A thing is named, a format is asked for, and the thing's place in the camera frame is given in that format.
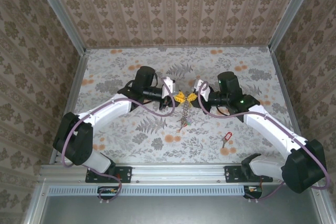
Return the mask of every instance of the cable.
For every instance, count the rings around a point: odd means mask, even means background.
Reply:
[[[157,81],[157,73],[154,73],[154,76],[155,76],[155,79],[156,79],[156,84],[155,84],[155,87],[159,84],[159,82]]]
[[[96,171],[95,169],[92,169],[86,165],[83,165],[84,167],[86,167],[87,169],[91,170],[92,172],[96,173],[97,175],[99,176],[102,176],[102,177],[108,177],[108,178],[113,178],[114,180],[116,180],[118,182],[118,191],[116,192],[116,194],[110,198],[108,201],[110,200],[114,200],[115,198],[117,198],[117,196],[119,195],[119,193],[121,192],[121,188],[122,188],[122,183],[121,183],[121,180],[113,175],[109,175],[109,174],[104,174],[104,173],[100,173],[98,171]],[[99,191],[99,194],[98,194],[98,198],[101,200],[101,202],[103,201],[103,199],[101,198],[101,193],[106,190],[106,188],[102,188],[100,191]]]
[[[167,116],[172,115],[172,114],[174,113],[174,111],[175,111],[175,100],[174,100],[174,97],[173,97],[172,92],[170,92],[170,90],[169,90],[169,87],[168,87],[167,84],[164,82],[164,79],[165,79],[165,78],[161,78],[161,80],[162,80],[162,82],[163,82],[163,85],[166,87],[166,89],[167,89],[167,91],[168,91],[168,94],[169,94],[170,98],[172,99],[172,103],[173,103],[173,109],[172,109],[171,112],[169,112],[168,114],[165,114],[165,115],[161,115],[161,114],[158,114],[158,113],[156,113],[156,112],[154,112],[154,111],[148,109],[146,106],[142,105],[140,102],[135,101],[135,100],[132,100],[132,99],[129,99],[129,98],[118,98],[118,99],[115,99],[115,100],[113,100],[113,101],[110,101],[110,102],[108,102],[108,103],[106,103],[106,104],[100,106],[100,107],[98,107],[97,109],[93,110],[90,114],[87,114],[87,115],[84,116],[82,119],[80,119],[80,120],[79,120],[79,121],[72,127],[72,129],[70,130],[70,132],[69,132],[69,134],[68,134],[68,136],[67,136],[67,138],[66,138],[66,140],[65,140],[65,142],[64,142],[63,149],[62,149],[61,161],[62,161],[63,166],[64,166],[64,167],[67,167],[67,168],[70,168],[70,167],[72,167],[72,166],[74,165],[74,164],[67,165],[67,164],[65,163],[65,151],[66,151],[66,149],[67,149],[67,147],[68,147],[69,141],[70,141],[70,139],[71,139],[73,133],[75,132],[76,128],[77,128],[77,127],[78,127],[84,120],[86,120],[88,117],[90,117],[91,115],[94,115],[94,114],[97,113],[98,111],[102,110],[103,108],[105,108],[105,107],[107,107],[107,106],[109,106],[109,105],[111,105],[111,104],[113,104],[113,103],[117,103],[117,102],[121,102],[121,101],[129,101],[129,102],[133,102],[133,103],[135,103],[136,105],[138,105],[138,106],[144,108],[145,110],[147,110],[148,112],[152,113],[153,115],[160,116],[160,117],[162,117],[162,118],[165,118],[165,117],[167,117]]]
[[[216,106],[216,109],[217,109],[217,111],[219,112],[219,114],[222,114],[222,115],[224,115],[224,116],[228,116],[227,114],[224,114],[222,111],[220,111],[219,107]]]
[[[252,115],[259,115],[262,116],[263,118],[267,119],[268,121],[270,121],[271,123],[273,123],[276,127],[278,127],[283,133],[285,133],[292,141],[294,141],[295,143],[297,143],[316,163],[317,165],[320,167],[320,169],[323,171],[324,176],[326,177],[326,183],[324,186],[311,186],[311,188],[313,189],[317,189],[317,190],[325,190],[327,189],[330,184],[331,184],[331,179],[330,179],[330,175],[328,174],[327,170],[325,169],[325,167],[321,164],[321,162],[301,143],[299,142],[295,136],[292,136],[290,133],[287,132],[286,129],[284,129],[281,125],[279,125],[277,123],[277,121],[275,121],[274,119],[268,117],[265,114],[259,113],[259,112],[253,112],[253,111],[248,111],[248,112],[241,112],[241,113],[237,113],[237,114],[233,114],[233,115],[228,115],[228,116],[219,116],[219,115],[214,115],[209,113],[203,106],[202,104],[202,100],[201,100],[201,90],[206,90],[208,88],[209,84],[207,81],[203,82],[201,84],[201,86],[199,87],[198,90],[198,95],[197,95],[197,99],[198,99],[198,103],[200,105],[200,107],[202,108],[202,110],[204,111],[204,113],[206,113],[207,115],[210,115],[214,118],[219,118],[219,119],[227,119],[227,118],[235,118],[239,115],[247,115],[247,114],[252,114]]]
[[[260,176],[260,184],[259,184],[259,186],[261,187],[261,189],[263,188],[262,185],[263,184],[263,181],[262,181],[262,177]]]
[[[281,182],[281,184],[273,192],[271,192],[270,194],[266,195],[263,198],[256,199],[255,197],[253,197],[252,195],[247,194],[247,193],[245,193],[245,195],[248,196],[248,197],[250,197],[251,199],[253,199],[255,202],[258,202],[258,201],[261,201],[261,200],[265,200],[265,199],[270,198],[272,195],[274,195],[284,185],[284,183],[285,183],[284,181]]]

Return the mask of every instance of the ventilation grille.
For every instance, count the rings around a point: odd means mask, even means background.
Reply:
[[[98,186],[50,186],[48,196],[97,196]],[[132,186],[120,196],[234,196],[244,195],[244,186]]]

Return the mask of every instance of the black base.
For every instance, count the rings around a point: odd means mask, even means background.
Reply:
[[[118,186],[100,186],[97,189],[97,194],[99,194],[100,192],[101,194],[108,194],[108,195],[100,196],[100,198],[103,200],[110,200],[114,197],[114,195],[116,194],[118,190],[119,190]]]
[[[113,175],[119,178],[122,183],[130,183],[131,178],[132,178],[132,167],[131,166],[116,166]],[[86,183],[118,183],[113,178],[99,176],[91,170],[87,170],[85,182]]]
[[[259,183],[262,179],[263,183],[265,182],[273,182],[273,178],[267,176],[251,176],[248,179],[244,175],[242,171],[242,166],[240,165],[228,165],[224,166],[225,170],[225,180],[227,183]]]

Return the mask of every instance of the aluminum frame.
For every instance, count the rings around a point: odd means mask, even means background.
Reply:
[[[300,129],[290,103],[289,95],[281,71],[273,51],[271,58],[273,60],[276,74],[282,89],[282,93],[288,108],[293,130],[300,134]],[[86,51],[81,57],[74,82],[71,87],[66,112],[73,111],[76,105],[80,83],[86,69],[90,51]],[[44,211],[45,203],[48,197],[49,187],[53,185],[85,186],[86,168],[74,166],[71,169],[64,168],[59,162],[59,154],[53,152],[50,165],[43,165],[40,170],[40,176],[34,191],[27,216],[24,224],[40,223]],[[132,186],[218,186],[218,185],[257,185],[258,183],[226,183],[224,176],[224,166],[230,164],[118,164],[118,166],[132,166]],[[278,185],[279,180],[264,185]],[[332,208],[329,195],[326,191],[312,189],[315,204],[318,209],[320,219],[323,224],[336,223],[335,213]]]
[[[301,4],[304,0],[290,0],[285,13],[283,14],[281,21],[276,28],[273,36],[269,42],[269,46],[271,50],[276,50],[278,45],[280,44],[283,36],[285,35],[290,23],[293,21],[296,13],[298,12]]]

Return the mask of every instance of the metal bar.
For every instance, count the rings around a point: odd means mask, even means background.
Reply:
[[[100,186],[49,186],[47,196],[97,196]],[[242,196],[244,186],[134,186],[124,185],[120,196]]]
[[[336,213],[333,209],[328,191],[312,189],[312,193],[322,223],[323,224],[336,223]]]
[[[268,45],[266,44],[255,44],[253,47],[267,47]],[[236,45],[223,45],[223,44],[213,44],[213,45],[167,45],[167,46],[162,46],[166,48],[195,48],[195,47],[244,47],[244,48],[250,48],[251,46],[248,46],[246,44],[236,44]],[[133,46],[117,46],[117,47],[95,47],[95,48],[90,48],[88,47],[87,50],[99,50],[99,49],[113,49],[113,48],[118,48],[118,49],[134,49]],[[153,48],[151,46],[137,46],[137,48]]]
[[[79,36],[79,33],[77,32],[75,25],[72,23],[62,3],[60,2],[60,0],[47,0],[47,1],[54,10],[59,21],[63,25],[65,31],[67,32],[69,38],[71,39],[79,55],[83,56],[85,53],[85,44],[82,41],[81,37]]]
[[[269,42],[269,47],[271,50],[275,51],[280,44],[290,23],[293,21],[296,13],[298,12],[302,2],[303,0],[290,0],[287,9],[282,16],[282,19]]]
[[[224,175],[224,166],[226,165],[232,164],[119,164],[119,166],[132,166],[132,179],[130,184],[139,184],[142,186],[259,184],[226,183]],[[44,165],[41,167],[38,183],[47,185],[79,185],[85,182],[86,172],[86,168],[80,166],[67,169],[61,165]],[[276,180],[273,183],[264,184],[276,185],[279,183],[280,181]]]
[[[24,224],[39,224],[47,200],[48,185],[37,185]]]
[[[80,57],[80,59],[79,59],[76,74],[75,74],[74,80],[72,82],[72,86],[71,86],[71,89],[70,89],[67,105],[65,106],[63,115],[65,115],[68,112],[73,112],[75,110],[76,102],[77,102],[78,94],[79,94],[79,90],[80,90],[80,85],[82,83],[83,76],[84,76],[84,73],[85,73],[85,70],[86,70],[86,66],[88,64],[88,59],[89,59],[89,57],[88,57],[87,54]],[[55,163],[56,158],[58,156],[57,150],[53,149],[52,152],[53,153],[51,154],[49,164]]]
[[[292,122],[293,131],[296,134],[301,135],[300,127],[299,127],[298,121],[296,119],[292,103],[290,102],[289,94],[288,94],[288,91],[287,91],[287,88],[286,88],[285,81],[284,81],[284,79],[282,77],[282,74],[281,74],[281,70],[280,70],[280,66],[279,66],[277,57],[274,53],[274,50],[270,50],[270,53],[271,53],[271,58],[272,58],[272,61],[273,61],[273,64],[274,64],[275,73],[278,76],[278,80],[279,80],[279,84],[280,84],[281,91],[282,91],[282,94],[283,94],[283,98],[284,98],[286,106],[287,106],[289,118],[290,118],[290,121]]]

